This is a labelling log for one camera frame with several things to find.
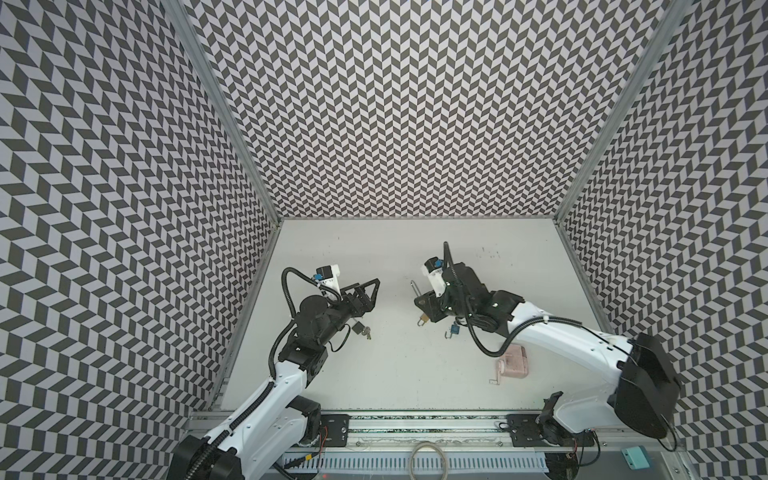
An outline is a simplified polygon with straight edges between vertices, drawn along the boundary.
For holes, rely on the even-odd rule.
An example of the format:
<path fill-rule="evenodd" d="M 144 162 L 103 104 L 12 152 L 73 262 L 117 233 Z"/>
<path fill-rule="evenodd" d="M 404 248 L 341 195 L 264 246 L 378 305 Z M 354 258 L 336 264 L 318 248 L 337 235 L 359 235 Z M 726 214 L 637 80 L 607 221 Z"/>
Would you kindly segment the brass long-shackle padlock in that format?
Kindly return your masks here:
<path fill-rule="evenodd" d="M 419 309 L 420 316 L 422 314 L 426 314 L 425 311 L 423 310 L 423 305 L 422 305 L 423 294 L 421 293 L 421 290 L 419 289 L 417 283 L 414 280 L 410 281 L 410 286 L 411 286 L 411 289 L 413 290 L 413 293 L 414 293 L 414 305 Z"/>

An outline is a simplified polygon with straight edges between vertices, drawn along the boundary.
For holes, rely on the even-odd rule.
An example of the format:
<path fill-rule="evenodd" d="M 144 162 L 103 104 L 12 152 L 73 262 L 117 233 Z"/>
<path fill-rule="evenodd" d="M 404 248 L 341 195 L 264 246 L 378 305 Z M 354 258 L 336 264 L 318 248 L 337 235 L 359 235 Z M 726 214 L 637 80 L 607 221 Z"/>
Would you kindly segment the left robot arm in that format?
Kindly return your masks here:
<path fill-rule="evenodd" d="M 307 276 L 293 267 L 281 274 L 290 313 L 268 354 L 267 379 L 205 435 L 189 435 L 174 449 L 169 479 L 259 479 L 286 471 L 283 454 L 321 437 L 321 406 L 303 392 L 321 372 L 328 344 L 349 320 L 376 306 L 380 281 L 338 285 L 333 266 Z"/>

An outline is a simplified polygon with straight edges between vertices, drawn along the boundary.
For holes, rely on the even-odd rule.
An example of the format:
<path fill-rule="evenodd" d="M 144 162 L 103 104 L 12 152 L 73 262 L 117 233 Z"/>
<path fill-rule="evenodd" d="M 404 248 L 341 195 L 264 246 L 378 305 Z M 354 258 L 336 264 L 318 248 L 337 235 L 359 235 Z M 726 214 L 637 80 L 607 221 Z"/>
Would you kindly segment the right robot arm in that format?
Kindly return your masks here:
<path fill-rule="evenodd" d="M 520 295 L 489 290 L 463 262 L 432 257 L 421 271 L 431 286 L 414 300 L 424 322 L 452 318 L 492 359 L 503 359 L 521 341 L 596 376 L 595 386 L 557 390 L 545 399 L 535 420 L 545 443 L 581 443 L 603 427 L 626 427 L 657 441 L 676 435 L 672 420 L 682 382 L 658 337 L 627 338 L 553 315 Z"/>

